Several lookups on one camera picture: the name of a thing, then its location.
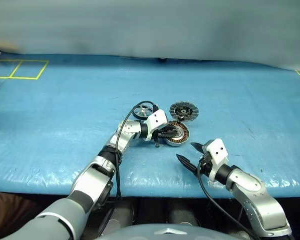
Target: blue table surface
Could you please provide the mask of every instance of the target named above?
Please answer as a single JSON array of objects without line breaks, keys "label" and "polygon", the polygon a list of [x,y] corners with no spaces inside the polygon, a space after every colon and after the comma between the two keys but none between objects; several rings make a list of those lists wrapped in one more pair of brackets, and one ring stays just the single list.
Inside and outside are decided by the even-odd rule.
[{"label": "blue table surface", "polygon": [[[204,197],[177,160],[200,157],[189,144],[222,138],[229,163],[262,178],[276,197],[300,196],[300,76],[244,62],[91,55],[12,55],[49,60],[38,80],[0,79],[0,191],[68,194],[71,184],[133,105],[197,105],[179,148],[134,141],[120,167],[123,196]],[[15,66],[0,62],[0,75]],[[25,64],[18,75],[36,75]],[[230,197],[207,181],[213,197]]]}]

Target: white wall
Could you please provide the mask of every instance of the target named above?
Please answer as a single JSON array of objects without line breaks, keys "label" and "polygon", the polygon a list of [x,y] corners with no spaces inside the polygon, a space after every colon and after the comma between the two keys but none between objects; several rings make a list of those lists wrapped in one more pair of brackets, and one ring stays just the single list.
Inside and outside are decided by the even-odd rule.
[{"label": "white wall", "polygon": [[300,70],[300,0],[0,0],[0,48]]}]

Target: wheel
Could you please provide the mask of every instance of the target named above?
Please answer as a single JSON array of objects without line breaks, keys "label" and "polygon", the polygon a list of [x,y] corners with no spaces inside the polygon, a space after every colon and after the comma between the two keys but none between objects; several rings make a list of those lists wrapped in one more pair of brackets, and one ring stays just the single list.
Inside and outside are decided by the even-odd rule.
[{"label": "wheel", "polygon": [[132,115],[139,120],[146,120],[152,113],[153,109],[150,106],[139,105],[136,109],[134,109]]}]

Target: black cable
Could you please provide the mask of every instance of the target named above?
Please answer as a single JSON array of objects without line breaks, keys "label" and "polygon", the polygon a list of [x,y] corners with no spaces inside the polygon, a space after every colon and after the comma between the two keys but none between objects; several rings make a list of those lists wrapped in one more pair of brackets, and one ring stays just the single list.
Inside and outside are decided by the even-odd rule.
[{"label": "black cable", "polygon": [[243,206],[240,209],[240,213],[239,213],[239,216],[237,218],[237,221],[241,221],[242,213],[243,213]]},{"label": "black cable", "polygon": [[[120,157],[120,152],[119,152],[119,149],[118,149],[118,144],[119,144],[119,139],[120,139],[120,136],[121,136],[121,133],[122,133],[122,129],[125,125],[125,123],[127,122],[129,116],[132,114],[132,112],[141,104],[145,104],[145,103],[149,103],[149,104],[152,104],[153,106],[153,111],[154,109],[157,107],[153,102],[151,101],[141,101],[139,102],[138,104],[136,104],[131,110],[130,112],[126,115],[125,119],[123,120],[122,124],[121,124],[121,127],[120,127],[120,130],[119,130],[119,133],[118,133],[118,136],[116,138],[116,142],[115,142],[115,162],[116,162],[116,171],[115,171],[115,178],[116,178],[116,201],[118,199],[121,199],[122,196],[121,196],[121,190],[120,190],[120,163],[119,163],[119,157]],[[115,205],[111,208],[111,210],[108,211],[108,213],[106,214],[105,218],[103,219],[103,221],[101,222],[101,225],[99,227],[99,231],[98,231],[98,234],[97,234],[97,237],[101,236],[102,232],[104,231],[106,225],[108,224],[113,212],[114,212],[114,209],[115,209]]]},{"label": "black cable", "polygon": [[239,223],[234,217],[232,217],[226,210],[224,210],[211,196],[210,194],[207,192],[207,190],[205,189],[205,186],[202,182],[201,179],[201,166],[202,166],[202,162],[199,161],[198,167],[196,169],[196,174],[198,176],[199,179],[199,183],[200,186],[203,190],[203,192],[205,193],[205,195],[207,196],[207,198],[224,214],[226,215],[233,223],[235,223],[238,227],[240,227],[243,231],[247,232],[253,239],[255,240],[261,240],[256,233],[250,231],[249,229],[247,229],[245,226],[243,226],[241,223]]}]

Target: brown cloth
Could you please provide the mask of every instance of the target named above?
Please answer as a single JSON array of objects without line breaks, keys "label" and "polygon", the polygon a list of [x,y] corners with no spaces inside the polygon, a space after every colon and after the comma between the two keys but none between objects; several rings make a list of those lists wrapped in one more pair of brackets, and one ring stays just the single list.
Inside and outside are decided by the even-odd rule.
[{"label": "brown cloth", "polygon": [[0,192],[0,238],[5,237],[34,218],[41,209],[29,199]]}]

